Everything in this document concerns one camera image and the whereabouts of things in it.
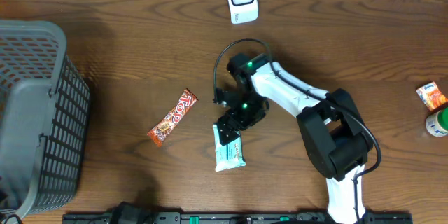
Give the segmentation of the teal wet wipes pack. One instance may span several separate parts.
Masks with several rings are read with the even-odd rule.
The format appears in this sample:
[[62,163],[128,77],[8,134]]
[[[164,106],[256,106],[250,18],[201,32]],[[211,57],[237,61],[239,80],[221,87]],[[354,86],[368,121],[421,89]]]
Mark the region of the teal wet wipes pack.
[[220,137],[218,133],[217,124],[213,124],[215,154],[216,154],[216,172],[221,172],[226,169],[234,169],[237,167],[244,167],[246,162],[244,161],[242,153],[242,141],[239,136],[234,141],[223,146],[220,143]]

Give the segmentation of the red Top chocolate bar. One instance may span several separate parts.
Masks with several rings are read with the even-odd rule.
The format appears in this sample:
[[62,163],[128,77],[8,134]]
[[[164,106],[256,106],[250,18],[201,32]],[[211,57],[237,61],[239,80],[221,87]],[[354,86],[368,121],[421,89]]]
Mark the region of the red Top chocolate bar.
[[188,88],[185,88],[175,107],[147,135],[157,146],[161,147],[196,102],[197,97]]

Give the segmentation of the orange Kleenex tissue pack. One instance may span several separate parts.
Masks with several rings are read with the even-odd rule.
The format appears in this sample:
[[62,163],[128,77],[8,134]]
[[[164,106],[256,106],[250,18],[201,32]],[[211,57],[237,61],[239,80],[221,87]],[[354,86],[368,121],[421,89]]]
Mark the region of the orange Kleenex tissue pack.
[[416,93],[429,111],[434,111],[447,103],[447,98],[435,82],[430,82],[417,88]]

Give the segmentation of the green lid jar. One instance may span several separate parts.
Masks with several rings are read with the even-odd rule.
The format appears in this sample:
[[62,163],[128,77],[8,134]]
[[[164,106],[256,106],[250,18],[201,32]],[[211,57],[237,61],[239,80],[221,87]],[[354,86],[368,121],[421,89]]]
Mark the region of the green lid jar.
[[444,108],[427,117],[425,121],[426,129],[434,137],[447,136],[447,113],[447,108]]

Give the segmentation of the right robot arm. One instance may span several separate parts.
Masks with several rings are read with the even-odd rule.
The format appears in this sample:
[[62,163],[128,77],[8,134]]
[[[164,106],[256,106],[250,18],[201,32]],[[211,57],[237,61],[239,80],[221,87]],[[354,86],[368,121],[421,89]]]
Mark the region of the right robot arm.
[[213,89],[214,103],[228,107],[216,123],[220,144],[236,140],[266,116],[269,102],[277,103],[295,116],[308,158],[326,179],[328,215],[336,223],[360,223],[366,213],[361,178],[369,172],[368,153],[379,145],[351,95],[308,85],[266,54],[235,55],[227,71],[237,90]]

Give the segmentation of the grey plastic basket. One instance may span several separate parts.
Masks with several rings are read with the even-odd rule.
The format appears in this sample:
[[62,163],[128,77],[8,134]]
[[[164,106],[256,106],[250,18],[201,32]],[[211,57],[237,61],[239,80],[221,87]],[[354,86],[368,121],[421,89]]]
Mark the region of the grey plastic basket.
[[90,89],[46,21],[1,21],[1,222],[63,207],[78,189]]

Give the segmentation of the black mounting rail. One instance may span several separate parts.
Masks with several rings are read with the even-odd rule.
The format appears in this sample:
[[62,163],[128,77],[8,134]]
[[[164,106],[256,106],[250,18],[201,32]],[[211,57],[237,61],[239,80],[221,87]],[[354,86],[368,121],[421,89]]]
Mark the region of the black mounting rail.
[[270,224],[270,223],[333,223],[334,220],[323,212],[300,212],[293,214],[202,214],[160,212],[151,215],[131,216],[128,213],[68,213],[63,215],[62,224],[112,224],[112,223],[152,223],[152,224]]

